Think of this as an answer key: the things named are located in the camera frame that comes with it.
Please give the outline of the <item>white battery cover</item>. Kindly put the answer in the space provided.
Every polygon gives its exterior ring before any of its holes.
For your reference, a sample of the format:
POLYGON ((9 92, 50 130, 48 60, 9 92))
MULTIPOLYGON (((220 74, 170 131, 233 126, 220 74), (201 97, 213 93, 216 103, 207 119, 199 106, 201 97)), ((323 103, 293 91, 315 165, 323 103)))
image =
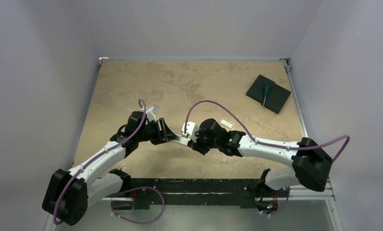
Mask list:
POLYGON ((231 122, 229 122, 229 121, 226 121, 226 120, 222 119, 220 123, 222 125, 226 126, 229 129, 233 129, 233 124, 231 122))

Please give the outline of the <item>white remote control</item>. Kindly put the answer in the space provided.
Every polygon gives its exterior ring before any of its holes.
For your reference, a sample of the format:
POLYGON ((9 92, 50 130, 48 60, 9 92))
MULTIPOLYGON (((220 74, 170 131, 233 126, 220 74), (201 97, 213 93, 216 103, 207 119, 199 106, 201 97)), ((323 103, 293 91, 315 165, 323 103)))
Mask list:
POLYGON ((175 140, 173 140, 172 142, 174 143, 177 143, 177 144, 180 144, 180 145, 183 145, 183 146, 188 146, 188 143, 191 141, 190 138, 186 138, 186 137, 182 137, 182 136, 178 136, 175 140))

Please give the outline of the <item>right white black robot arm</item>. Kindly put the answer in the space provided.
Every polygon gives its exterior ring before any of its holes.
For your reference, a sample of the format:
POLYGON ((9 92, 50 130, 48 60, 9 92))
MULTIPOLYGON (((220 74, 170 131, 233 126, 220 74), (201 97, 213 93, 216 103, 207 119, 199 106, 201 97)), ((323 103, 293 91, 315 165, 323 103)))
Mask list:
POLYGON ((256 157, 285 165, 263 172, 257 188, 264 196, 295 185, 316 192, 325 190, 333 160, 310 138, 303 137, 300 142, 261 139, 243 131, 227 131, 212 118, 200 126, 184 123, 181 132, 189 138, 187 146, 203 155, 217 149, 227 156, 256 157))

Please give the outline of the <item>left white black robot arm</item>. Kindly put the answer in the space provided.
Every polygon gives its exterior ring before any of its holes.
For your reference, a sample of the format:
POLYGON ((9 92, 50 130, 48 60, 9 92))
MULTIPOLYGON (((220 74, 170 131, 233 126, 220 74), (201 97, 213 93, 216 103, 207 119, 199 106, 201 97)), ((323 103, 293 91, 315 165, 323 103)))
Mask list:
POLYGON ((85 162, 69 170, 59 169, 50 179, 42 209, 53 215, 56 225, 77 224, 87 209, 109 195, 132 197, 137 189, 131 176, 119 169, 110 170, 117 162, 135 151, 139 143, 149 141, 159 145, 178 140, 163 118, 152 113, 133 112, 105 146, 85 162))

